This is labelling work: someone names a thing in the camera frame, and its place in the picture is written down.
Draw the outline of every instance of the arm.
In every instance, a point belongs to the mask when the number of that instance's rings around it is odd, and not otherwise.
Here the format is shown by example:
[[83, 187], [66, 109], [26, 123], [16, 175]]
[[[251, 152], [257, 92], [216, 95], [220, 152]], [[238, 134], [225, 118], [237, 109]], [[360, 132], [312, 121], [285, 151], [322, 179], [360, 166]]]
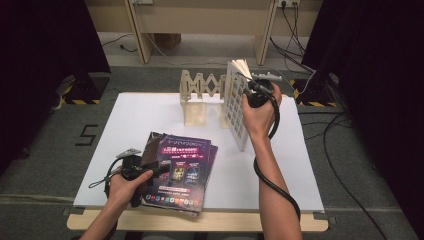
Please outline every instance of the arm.
[[[280, 105], [282, 99], [280, 89], [275, 84], [273, 87], [274, 97]], [[242, 108], [243, 121], [249, 132], [259, 169], [271, 182], [288, 193], [268, 138], [275, 117], [272, 104], [267, 102], [260, 108], [251, 108], [246, 95], [243, 95]], [[259, 211], [265, 239], [302, 239], [294, 207], [261, 180], [259, 180]]]
[[147, 171], [132, 181], [125, 180], [121, 174], [115, 174], [111, 179], [109, 198], [105, 206], [80, 239], [104, 239], [127, 208], [135, 190], [152, 174], [151, 170]]

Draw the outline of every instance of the forearm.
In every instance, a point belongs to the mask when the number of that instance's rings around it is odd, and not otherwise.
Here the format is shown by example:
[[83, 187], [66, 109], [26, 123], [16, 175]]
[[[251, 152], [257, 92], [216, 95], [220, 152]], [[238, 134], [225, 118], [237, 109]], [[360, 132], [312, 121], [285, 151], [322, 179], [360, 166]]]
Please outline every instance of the forearm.
[[[271, 182], [289, 193], [269, 138], [262, 136], [251, 139], [260, 171]], [[262, 180], [259, 180], [259, 209], [266, 239], [302, 238], [299, 220], [292, 204]]]
[[84, 232], [81, 240], [104, 239], [118, 221], [125, 207], [107, 202], [99, 215]]

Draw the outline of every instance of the purple magazine cover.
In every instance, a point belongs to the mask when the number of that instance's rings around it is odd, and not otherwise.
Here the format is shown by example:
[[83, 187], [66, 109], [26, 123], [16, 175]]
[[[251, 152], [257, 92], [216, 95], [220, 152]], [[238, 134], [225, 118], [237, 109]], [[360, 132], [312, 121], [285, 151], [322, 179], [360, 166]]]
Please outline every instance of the purple magazine cover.
[[171, 169], [153, 179], [143, 194], [144, 204], [201, 212], [217, 150], [210, 140], [162, 134], [156, 160], [171, 164]]

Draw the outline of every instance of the hand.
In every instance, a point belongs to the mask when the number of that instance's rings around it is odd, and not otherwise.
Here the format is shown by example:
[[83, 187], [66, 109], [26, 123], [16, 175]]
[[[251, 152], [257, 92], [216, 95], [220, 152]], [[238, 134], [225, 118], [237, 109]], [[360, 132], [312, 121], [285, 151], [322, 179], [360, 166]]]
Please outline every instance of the hand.
[[122, 211], [125, 210], [135, 190], [139, 187], [146, 188], [145, 182], [152, 175], [153, 171], [149, 170], [132, 181], [125, 180], [121, 174], [113, 175], [110, 183], [108, 203], [122, 209]]
[[[280, 106], [282, 99], [280, 88], [274, 83], [272, 83], [272, 86], [274, 88], [273, 96], [277, 100], [278, 106]], [[243, 94], [242, 110], [243, 123], [249, 132], [250, 138], [267, 138], [275, 119], [274, 107], [271, 102], [267, 101], [259, 108], [251, 108], [246, 94]]]

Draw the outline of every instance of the person's left hand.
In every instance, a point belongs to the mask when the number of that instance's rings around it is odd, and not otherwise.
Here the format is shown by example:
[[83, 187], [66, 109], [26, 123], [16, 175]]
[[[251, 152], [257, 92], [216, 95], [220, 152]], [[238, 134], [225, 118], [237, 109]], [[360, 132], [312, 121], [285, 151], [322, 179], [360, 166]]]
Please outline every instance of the person's left hand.
[[152, 175], [153, 171], [149, 170], [132, 181], [125, 180], [121, 174], [113, 175], [110, 182], [108, 203], [116, 204], [116, 207], [125, 210], [135, 190], [138, 187], [145, 188], [145, 182], [149, 180]]

